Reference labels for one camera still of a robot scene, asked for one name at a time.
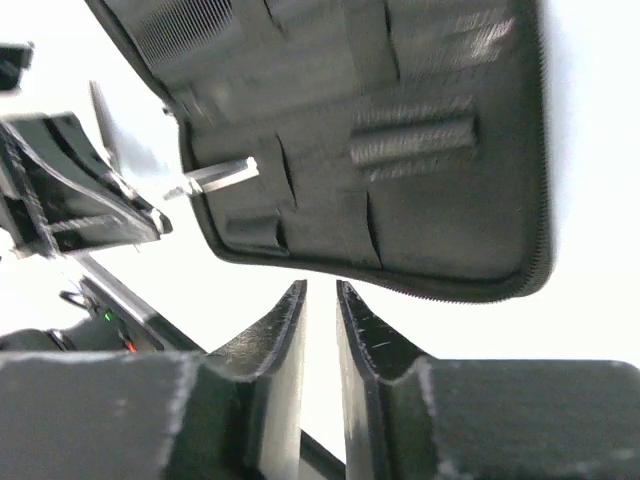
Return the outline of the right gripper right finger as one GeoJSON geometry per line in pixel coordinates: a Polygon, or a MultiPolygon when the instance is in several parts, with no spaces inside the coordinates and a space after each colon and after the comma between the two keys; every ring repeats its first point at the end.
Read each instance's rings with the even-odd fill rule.
{"type": "Polygon", "coordinates": [[[638,477],[636,367],[443,360],[336,293],[348,478],[638,477]]]}

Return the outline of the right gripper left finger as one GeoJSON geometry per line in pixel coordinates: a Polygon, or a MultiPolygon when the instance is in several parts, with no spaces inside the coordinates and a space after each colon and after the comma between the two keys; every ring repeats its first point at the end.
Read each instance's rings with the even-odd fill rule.
{"type": "Polygon", "coordinates": [[[294,479],[306,285],[206,353],[1,348],[5,479],[294,479]]]}

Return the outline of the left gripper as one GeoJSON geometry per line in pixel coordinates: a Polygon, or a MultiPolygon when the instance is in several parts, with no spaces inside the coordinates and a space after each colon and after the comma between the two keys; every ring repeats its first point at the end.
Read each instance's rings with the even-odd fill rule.
{"type": "MultiPolygon", "coordinates": [[[[1,43],[1,93],[14,94],[30,68],[32,42],[1,43]]],[[[155,242],[173,227],[143,197],[127,198],[107,177],[71,114],[1,123],[1,229],[22,259],[53,250],[102,250],[155,242]]]]}

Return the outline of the silver scissors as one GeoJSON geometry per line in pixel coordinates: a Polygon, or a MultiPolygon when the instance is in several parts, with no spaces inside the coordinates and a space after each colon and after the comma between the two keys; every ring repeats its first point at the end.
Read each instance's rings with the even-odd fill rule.
{"type": "Polygon", "coordinates": [[[109,171],[107,177],[112,180],[129,199],[143,197],[149,193],[152,197],[162,197],[164,201],[176,198],[193,198],[215,190],[219,190],[259,175],[253,157],[223,162],[189,173],[172,174],[167,168],[151,167],[146,160],[148,154],[140,151],[134,154],[133,149],[124,148],[124,137],[113,120],[99,84],[89,81],[89,92],[95,112],[103,147],[107,154],[109,171]],[[133,173],[135,161],[144,162],[145,172],[151,173],[152,183],[142,186],[142,178],[133,173]]]}

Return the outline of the long black barber comb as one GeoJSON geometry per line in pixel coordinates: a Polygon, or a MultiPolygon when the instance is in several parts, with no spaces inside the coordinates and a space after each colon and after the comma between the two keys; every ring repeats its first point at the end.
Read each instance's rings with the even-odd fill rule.
{"type": "Polygon", "coordinates": [[[233,20],[231,1],[161,1],[132,27],[132,36],[156,67],[216,38],[233,20]]]}

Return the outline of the black zip tool case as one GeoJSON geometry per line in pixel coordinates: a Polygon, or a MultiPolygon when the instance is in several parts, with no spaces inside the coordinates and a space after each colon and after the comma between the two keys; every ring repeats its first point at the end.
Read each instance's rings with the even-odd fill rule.
{"type": "Polygon", "coordinates": [[[161,1],[89,9],[178,125],[186,172],[253,157],[197,196],[212,252],[426,299],[539,291],[552,220],[538,1],[231,1],[216,38],[151,66],[161,1]]]}

